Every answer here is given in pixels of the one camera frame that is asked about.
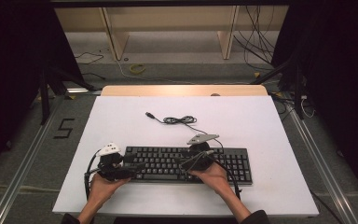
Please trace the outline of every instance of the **sleeve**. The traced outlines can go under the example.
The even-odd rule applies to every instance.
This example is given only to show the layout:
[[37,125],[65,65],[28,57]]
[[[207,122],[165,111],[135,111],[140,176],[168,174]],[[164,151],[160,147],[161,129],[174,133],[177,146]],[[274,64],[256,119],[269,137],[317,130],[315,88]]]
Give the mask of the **sleeve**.
[[244,219],[241,224],[269,224],[269,218],[264,210],[258,210]]
[[76,218],[74,218],[71,215],[65,213],[65,215],[63,215],[61,224],[80,224],[80,222]]

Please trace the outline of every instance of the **wire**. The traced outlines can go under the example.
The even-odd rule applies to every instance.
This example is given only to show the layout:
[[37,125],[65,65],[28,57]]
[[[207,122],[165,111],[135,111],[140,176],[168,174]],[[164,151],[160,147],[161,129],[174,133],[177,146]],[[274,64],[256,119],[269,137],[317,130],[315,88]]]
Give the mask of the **wire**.
[[283,105],[283,108],[284,108],[283,112],[279,112],[279,111],[278,111],[278,114],[284,114],[284,113],[286,113],[287,109],[286,109],[286,105],[284,104],[284,102],[275,101],[275,100],[274,100],[274,102],[278,102],[278,103],[281,103],[281,104]]
[[[184,116],[184,117],[182,117],[181,119],[165,118],[165,119],[164,119],[164,122],[162,122],[162,121],[160,121],[159,119],[157,119],[154,115],[150,114],[149,112],[146,112],[146,115],[147,115],[149,118],[151,118],[151,119],[156,119],[156,120],[159,121],[160,123],[165,123],[165,124],[177,124],[177,123],[181,123],[181,124],[185,124],[185,126],[189,127],[190,129],[193,129],[193,130],[196,130],[196,131],[198,131],[198,132],[207,134],[207,133],[204,132],[204,131],[195,129],[195,128],[193,128],[193,127],[191,127],[191,126],[188,125],[188,123],[195,123],[195,122],[197,122],[197,119],[194,118],[194,117],[192,117],[192,116]],[[222,144],[220,141],[218,141],[217,139],[214,139],[214,141],[216,141],[217,143],[219,143],[220,146],[221,146],[221,148],[224,149],[223,144]],[[189,160],[183,162],[183,163],[188,163],[188,162],[193,161],[193,160],[196,159],[196,160],[193,162],[193,164],[190,166],[190,168],[188,168],[188,169],[186,170],[186,172],[188,172],[189,170],[191,170],[191,168],[193,168],[194,165],[197,163],[197,161],[198,161],[201,157],[203,157],[203,156],[207,156],[209,159],[213,160],[213,161],[216,162],[219,166],[221,166],[223,169],[226,170],[226,172],[231,176],[232,182],[233,182],[233,184],[234,184],[235,194],[237,195],[237,197],[238,197],[239,199],[241,199],[241,196],[240,196],[240,192],[241,192],[241,191],[240,191],[240,189],[239,189],[239,187],[238,187],[238,182],[237,182],[237,179],[235,178],[235,176],[228,170],[228,168],[227,168],[226,166],[224,166],[222,163],[220,163],[220,161],[217,161],[217,160],[215,160],[214,158],[212,158],[211,156],[209,156],[206,151],[201,151],[201,152],[198,153],[196,156],[194,156],[194,157],[190,158]]]
[[81,64],[91,64],[91,63],[95,63],[95,62],[97,62],[97,61],[99,61],[99,60],[101,60],[101,59],[103,58],[103,55],[102,55],[102,54],[94,54],[94,53],[90,53],[90,52],[84,52],[84,53],[82,53],[82,54],[80,54],[80,55],[78,55],[78,56],[75,56],[75,58],[80,58],[81,56],[83,56],[83,55],[85,55],[85,54],[90,54],[90,55],[93,55],[93,56],[99,56],[99,58],[98,58],[98,59],[95,59],[95,60],[93,60],[93,61],[91,61],[91,62],[89,62],[89,63],[81,63]]
[[272,51],[269,51],[268,49],[260,48],[260,47],[256,46],[255,44],[251,43],[250,40],[248,40],[248,39],[242,34],[241,31],[238,31],[238,33],[240,33],[240,35],[242,36],[242,38],[243,38],[244,40],[246,40],[246,45],[245,45],[246,47],[247,47],[248,44],[250,44],[250,45],[252,46],[252,48],[259,49],[259,50],[264,50],[264,51],[268,51],[268,52],[272,53]]
[[339,217],[336,215],[336,213],[333,212],[333,210],[321,199],[319,198],[311,189],[310,193],[315,197],[329,212],[330,214],[337,220],[339,224],[342,224],[343,222],[339,219]]
[[210,159],[212,159],[214,162],[216,162],[216,164],[218,164],[220,167],[222,167],[223,169],[225,169],[225,171],[228,173],[229,176],[231,176],[231,179],[232,179],[232,183],[234,184],[234,190],[235,190],[235,195],[237,195],[237,197],[239,199],[241,199],[241,196],[240,196],[240,193],[241,193],[241,190],[240,188],[238,187],[238,182],[237,182],[237,179],[235,178],[235,176],[228,170],[228,168],[223,165],[220,161],[217,161],[215,160],[214,158],[212,157],[209,157]]
[[290,113],[292,113],[293,110],[294,110],[294,108],[292,108],[289,112],[287,112],[287,114],[283,117],[283,119],[281,119],[281,121],[284,121],[284,120],[287,118],[287,116],[288,116]]
[[308,118],[312,118],[313,115],[315,114],[315,110],[313,110],[313,111],[312,111],[312,114],[309,115],[309,114],[305,111],[305,109],[304,109],[304,106],[303,106],[304,101],[305,101],[305,99],[302,99],[302,101],[301,101],[301,108],[302,108],[304,114],[305,114]]
[[256,22],[255,22],[254,19],[252,18],[251,14],[250,14],[250,12],[249,12],[249,8],[248,8],[247,6],[246,6],[245,8],[246,8],[246,11],[248,12],[249,19],[251,19],[252,25],[254,26],[255,30],[257,31],[257,34],[259,35],[260,40],[261,40],[264,44],[265,44],[264,41],[266,41],[271,47],[275,48],[273,45],[271,45],[271,43],[269,43],[269,41],[266,39],[266,37],[265,37],[263,34],[261,34],[261,32],[260,32],[260,30],[259,30],[258,18],[259,18],[259,16],[260,16],[260,6],[258,6],[258,7],[256,8],[256,10],[255,10],[255,11],[257,12],[257,14],[256,14]]
[[99,77],[100,79],[106,80],[106,77],[97,75],[95,73],[83,73],[82,76],[96,76],[96,77]]
[[244,49],[247,49],[248,51],[250,51],[251,53],[254,54],[254,56],[256,56],[257,58],[261,59],[263,62],[267,63],[267,64],[271,64],[269,61],[267,61],[266,59],[262,58],[261,56],[259,56],[258,54],[256,54],[254,51],[252,51],[251,49],[247,48],[246,46],[244,46],[240,40],[237,39],[236,36],[234,36],[234,38],[241,44],[241,46],[244,48]]
[[85,189],[86,189],[86,198],[89,199],[89,195],[90,195],[90,176],[91,174],[95,173],[97,170],[93,170],[93,172],[90,171],[91,169],[91,165],[94,162],[95,158],[97,157],[97,153],[100,151],[100,149],[98,151],[96,151],[94,153],[94,155],[91,158],[91,161],[89,161],[89,167],[87,168],[87,172],[84,174],[84,185],[85,185]]

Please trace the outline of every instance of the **person's left hand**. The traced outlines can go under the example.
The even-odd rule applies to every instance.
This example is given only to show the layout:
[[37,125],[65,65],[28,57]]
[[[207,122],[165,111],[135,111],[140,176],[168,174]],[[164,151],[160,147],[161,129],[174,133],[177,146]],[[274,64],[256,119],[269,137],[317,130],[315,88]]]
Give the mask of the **person's left hand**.
[[89,202],[102,206],[120,186],[129,181],[130,178],[108,181],[99,174],[95,174],[91,182]]

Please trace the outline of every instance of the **keyboard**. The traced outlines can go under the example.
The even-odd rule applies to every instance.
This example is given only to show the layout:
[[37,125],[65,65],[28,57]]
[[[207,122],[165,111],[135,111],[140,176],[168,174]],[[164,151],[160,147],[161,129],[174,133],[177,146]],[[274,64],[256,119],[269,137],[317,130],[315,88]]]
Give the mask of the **keyboard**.
[[[123,166],[145,163],[145,169],[138,172],[131,182],[138,183],[202,183],[194,175],[181,169],[173,158],[182,157],[181,150],[188,147],[127,147],[126,154],[136,154],[132,163],[124,162]],[[213,156],[225,165],[234,175],[239,185],[252,185],[252,174],[246,148],[211,148]],[[227,180],[233,184],[231,176]]]

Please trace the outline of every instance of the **metal rail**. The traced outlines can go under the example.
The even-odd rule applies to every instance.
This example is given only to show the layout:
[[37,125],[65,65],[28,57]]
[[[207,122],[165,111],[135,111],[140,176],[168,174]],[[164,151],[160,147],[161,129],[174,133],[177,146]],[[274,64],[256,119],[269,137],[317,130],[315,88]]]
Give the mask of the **metal rail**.
[[341,218],[343,222],[346,224],[358,224],[358,219],[351,208],[350,202],[345,196],[341,186],[338,184],[336,179],[334,178],[333,173],[331,172],[324,156],[313,140],[312,135],[310,134],[310,130],[308,129],[304,120],[300,120],[297,113],[291,113],[291,117],[293,122],[295,123],[298,132],[301,134],[301,137],[307,147],[307,150],[312,157],[313,162],[316,165],[316,168],[321,175],[322,180],[324,181],[327,190],[330,193],[333,202],[335,203],[338,212],[341,214]]
[[16,199],[19,189],[25,177],[27,176],[31,166],[34,163],[34,159],[36,158],[36,155],[46,138],[49,127],[51,126],[51,123],[54,119],[57,109],[61,105],[62,101],[63,101],[63,96],[58,96],[54,100],[51,108],[52,112],[50,117],[48,118],[48,120],[44,125],[40,126],[36,134],[36,137],[34,138],[33,143],[30,145],[27,153],[25,154],[24,159],[21,162],[19,169],[17,170],[16,174],[14,175],[10,184],[8,185],[6,192],[2,196],[0,200],[0,223],[3,223],[5,221],[5,218],[10,210],[10,207],[14,203],[14,200]]

